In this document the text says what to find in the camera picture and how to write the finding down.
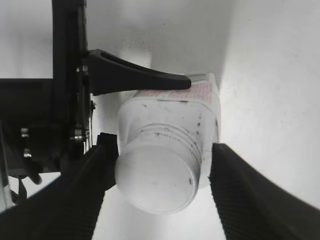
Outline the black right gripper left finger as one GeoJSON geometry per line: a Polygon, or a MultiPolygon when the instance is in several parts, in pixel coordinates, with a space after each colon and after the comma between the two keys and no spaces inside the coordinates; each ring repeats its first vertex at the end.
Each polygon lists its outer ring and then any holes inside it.
{"type": "Polygon", "coordinates": [[[2,240],[90,240],[105,192],[115,184],[117,136],[101,133],[80,160],[0,215],[2,240]]]}

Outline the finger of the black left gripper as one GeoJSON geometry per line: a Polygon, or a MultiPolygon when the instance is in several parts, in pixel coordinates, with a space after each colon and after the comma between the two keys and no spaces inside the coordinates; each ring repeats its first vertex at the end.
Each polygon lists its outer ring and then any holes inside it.
{"type": "Polygon", "coordinates": [[[88,54],[87,67],[94,96],[136,90],[187,90],[192,85],[185,75],[149,69],[100,49],[88,54]]]}

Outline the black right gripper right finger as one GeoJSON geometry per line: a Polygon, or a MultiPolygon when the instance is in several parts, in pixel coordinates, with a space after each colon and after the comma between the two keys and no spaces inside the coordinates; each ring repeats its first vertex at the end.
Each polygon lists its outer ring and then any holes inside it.
{"type": "Polygon", "coordinates": [[[228,145],[212,145],[210,188],[227,240],[318,240],[320,211],[280,188],[228,145]]]}

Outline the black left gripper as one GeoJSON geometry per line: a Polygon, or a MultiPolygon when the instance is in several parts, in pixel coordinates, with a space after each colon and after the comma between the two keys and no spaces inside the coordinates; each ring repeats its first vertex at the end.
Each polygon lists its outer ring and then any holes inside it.
{"type": "Polygon", "coordinates": [[[91,146],[84,0],[0,3],[0,124],[10,175],[60,172],[91,146]]]}

